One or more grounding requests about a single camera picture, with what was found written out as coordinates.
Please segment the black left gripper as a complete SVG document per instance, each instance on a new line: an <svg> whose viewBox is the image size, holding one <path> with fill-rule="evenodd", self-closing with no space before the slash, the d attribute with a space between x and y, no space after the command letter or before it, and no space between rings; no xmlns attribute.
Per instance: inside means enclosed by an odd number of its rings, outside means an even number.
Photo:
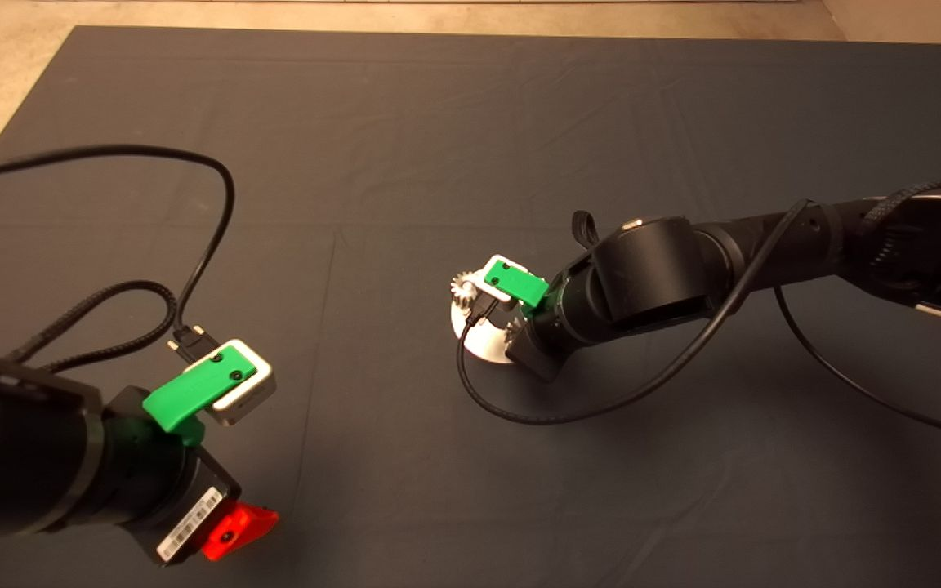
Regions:
<svg viewBox="0 0 941 588"><path fill-rule="evenodd" d="M220 561L268 535L277 511L235 502L238 480L199 444L165 432L143 408L147 395L124 387L102 413L95 522L122 528L158 566L182 564L200 550Z"/></svg>

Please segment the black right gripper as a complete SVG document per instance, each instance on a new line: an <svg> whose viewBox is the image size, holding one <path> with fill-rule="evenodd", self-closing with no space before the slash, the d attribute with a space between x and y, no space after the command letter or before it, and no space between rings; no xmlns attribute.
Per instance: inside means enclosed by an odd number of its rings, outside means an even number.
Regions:
<svg viewBox="0 0 941 588"><path fill-rule="evenodd" d="M542 382L554 382L572 354L593 344L565 320L559 305L543 305L515 330L506 357Z"/></svg>

